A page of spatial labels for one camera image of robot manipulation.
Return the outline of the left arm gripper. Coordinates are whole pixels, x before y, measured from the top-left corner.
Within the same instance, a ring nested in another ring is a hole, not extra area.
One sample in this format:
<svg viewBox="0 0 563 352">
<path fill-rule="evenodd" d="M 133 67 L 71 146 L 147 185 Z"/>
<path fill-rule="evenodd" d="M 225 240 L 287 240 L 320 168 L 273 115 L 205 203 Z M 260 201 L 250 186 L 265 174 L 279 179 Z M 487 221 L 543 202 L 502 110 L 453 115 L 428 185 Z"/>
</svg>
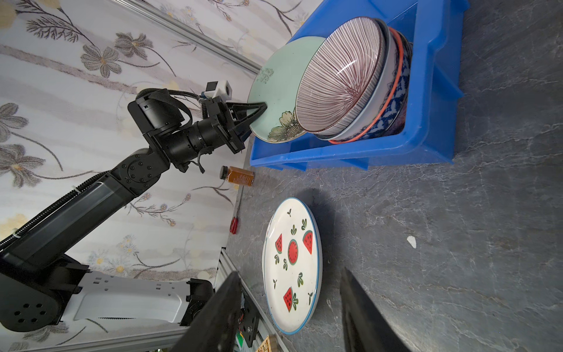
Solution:
<svg viewBox="0 0 563 352">
<path fill-rule="evenodd" d="M 149 173 L 163 173 L 171 166 L 185 172 L 195 164 L 203 173 L 202 156 L 220 148 L 236 155 L 246 148 L 246 132 L 267 108 L 264 102 L 226 102 L 191 92 L 144 89 L 127 110 L 148 149 L 134 154 L 137 163 L 130 169 L 144 164 Z"/>
</svg>

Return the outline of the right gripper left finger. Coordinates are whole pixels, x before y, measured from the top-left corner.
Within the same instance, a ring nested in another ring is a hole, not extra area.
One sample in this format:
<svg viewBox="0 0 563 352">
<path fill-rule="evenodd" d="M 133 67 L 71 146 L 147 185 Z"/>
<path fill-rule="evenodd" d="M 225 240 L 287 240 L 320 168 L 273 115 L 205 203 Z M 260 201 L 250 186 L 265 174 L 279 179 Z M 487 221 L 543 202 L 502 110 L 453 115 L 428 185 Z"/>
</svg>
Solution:
<svg viewBox="0 0 563 352">
<path fill-rule="evenodd" d="M 240 275 L 233 271 L 171 352 L 232 351 L 241 313 L 241 296 Z"/>
</svg>

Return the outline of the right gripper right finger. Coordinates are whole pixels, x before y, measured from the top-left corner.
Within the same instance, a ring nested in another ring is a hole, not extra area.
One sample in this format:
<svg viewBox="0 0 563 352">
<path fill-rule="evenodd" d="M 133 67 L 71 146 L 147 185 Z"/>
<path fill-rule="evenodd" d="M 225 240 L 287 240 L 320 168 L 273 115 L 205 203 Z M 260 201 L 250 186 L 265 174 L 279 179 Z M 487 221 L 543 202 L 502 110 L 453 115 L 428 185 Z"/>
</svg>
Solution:
<svg viewBox="0 0 563 352">
<path fill-rule="evenodd" d="M 408 351 L 368 294 L 347 268 L 340 281 L 346 351 Z"/>
</svg>

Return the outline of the green floral plate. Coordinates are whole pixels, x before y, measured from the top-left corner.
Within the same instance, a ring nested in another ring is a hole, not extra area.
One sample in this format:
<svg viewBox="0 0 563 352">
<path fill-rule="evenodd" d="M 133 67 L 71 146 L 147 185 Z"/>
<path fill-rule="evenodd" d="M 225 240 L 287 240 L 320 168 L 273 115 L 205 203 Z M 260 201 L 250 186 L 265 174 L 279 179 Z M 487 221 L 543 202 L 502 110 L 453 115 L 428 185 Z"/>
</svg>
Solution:
<svg viewBox="0 0 563 352">
<path fill-rule="evenodd" d="M 296 96 L 309 62 L 324 42 L 322 37 L 299 38 L 281 47 L 264 64 L 248 97 L 250 104 L 267 105 L 251 124 L 256 138 L 280 144 L 306 133 L 297 119 Z"/>
</svg>

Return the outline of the pink glass small plate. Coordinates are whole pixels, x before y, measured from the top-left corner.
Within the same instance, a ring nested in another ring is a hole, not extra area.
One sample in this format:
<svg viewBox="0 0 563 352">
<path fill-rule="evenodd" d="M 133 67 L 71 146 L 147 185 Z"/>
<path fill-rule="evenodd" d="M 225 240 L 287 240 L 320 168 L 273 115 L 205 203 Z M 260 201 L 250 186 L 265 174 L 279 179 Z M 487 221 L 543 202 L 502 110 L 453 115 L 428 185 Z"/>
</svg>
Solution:
<svg viewBox="0 0 563 352">
<path fill-rule="evenodd" d="M 388 54 L 388 31 L 375 18 L 353 18 L 315 52 L 296 96 L 303 130 L 339 134 L 362 112 L 378 85 Z"/>
</svg>

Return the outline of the watermelon pattern plate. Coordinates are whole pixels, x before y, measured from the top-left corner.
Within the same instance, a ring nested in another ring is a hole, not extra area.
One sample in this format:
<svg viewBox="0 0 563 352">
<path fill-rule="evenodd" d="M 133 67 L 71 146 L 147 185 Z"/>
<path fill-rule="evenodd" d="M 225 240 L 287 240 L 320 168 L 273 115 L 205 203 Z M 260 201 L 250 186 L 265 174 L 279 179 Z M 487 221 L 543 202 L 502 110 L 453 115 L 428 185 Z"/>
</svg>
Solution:
<svg viewBox="0 0 563 352">
<path fill-rule="evenodd" d="M 268 311 L 281 333 L 300 332 L 318 304 L 323 278 L 320 233 L 310 208 L 290 197 L 276 209 L 262 249 Z"/>
</svg>

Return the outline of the red patterned bowl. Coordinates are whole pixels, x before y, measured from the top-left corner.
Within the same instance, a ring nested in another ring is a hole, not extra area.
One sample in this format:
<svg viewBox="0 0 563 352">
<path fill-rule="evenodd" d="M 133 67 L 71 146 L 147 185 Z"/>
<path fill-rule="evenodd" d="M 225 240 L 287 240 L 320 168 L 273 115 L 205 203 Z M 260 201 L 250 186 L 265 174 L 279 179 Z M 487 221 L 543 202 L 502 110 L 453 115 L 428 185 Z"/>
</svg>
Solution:
<svg viewBox="0 0 563 352">
<path fill-rule="evenodd" d="M 342 133 L 329 139 L 333 145 L 355 142 L 368 135 L 394 104 L 392 101 L 403 73 L 405 53 L 400 34 L 391 27 L 387 29 L 391 39 L 390 50 L 378 85 L 360 115 Z"/>
</svg>

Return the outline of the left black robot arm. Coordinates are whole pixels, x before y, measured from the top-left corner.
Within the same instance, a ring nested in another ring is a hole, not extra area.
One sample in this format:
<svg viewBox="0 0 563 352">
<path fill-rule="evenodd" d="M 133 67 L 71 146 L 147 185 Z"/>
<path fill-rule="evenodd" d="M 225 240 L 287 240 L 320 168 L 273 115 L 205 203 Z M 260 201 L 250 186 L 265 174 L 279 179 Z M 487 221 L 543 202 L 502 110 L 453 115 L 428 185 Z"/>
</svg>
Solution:
<svg viewBox="0 0 563 352">
<path fill-rule="evenodd" d="M 236 103 L 211 90 L 198 96 L 202 119 L 194 121 L 182 96 L 177 90 L 142 90 L 128 111 L 147 147 L 86 180 L 1 242 L 4 328 L 29 332 L 57 325 L 72 300 L 103 281 L 67 251 L 171 167 L 185 172 L 222 146 L 241 152 L 251 124 L 267 109 L 264 102 Z"/>
</svg>

